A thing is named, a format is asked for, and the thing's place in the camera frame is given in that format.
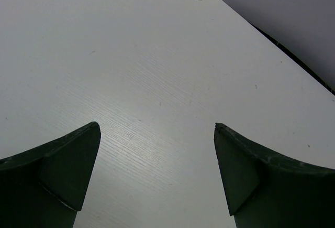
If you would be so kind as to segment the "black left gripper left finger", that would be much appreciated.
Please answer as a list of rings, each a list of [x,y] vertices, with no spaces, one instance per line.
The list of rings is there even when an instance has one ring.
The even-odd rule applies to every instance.
[[[73,227],[100,141],[99,124],[90,122],[1,159],[1,227]]]

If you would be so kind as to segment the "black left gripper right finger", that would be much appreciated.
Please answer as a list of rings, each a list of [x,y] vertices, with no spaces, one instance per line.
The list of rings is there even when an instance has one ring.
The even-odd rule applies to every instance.
[[[334,227],[334,170],[266,148],[225,124],[214,145],[237,227]]]

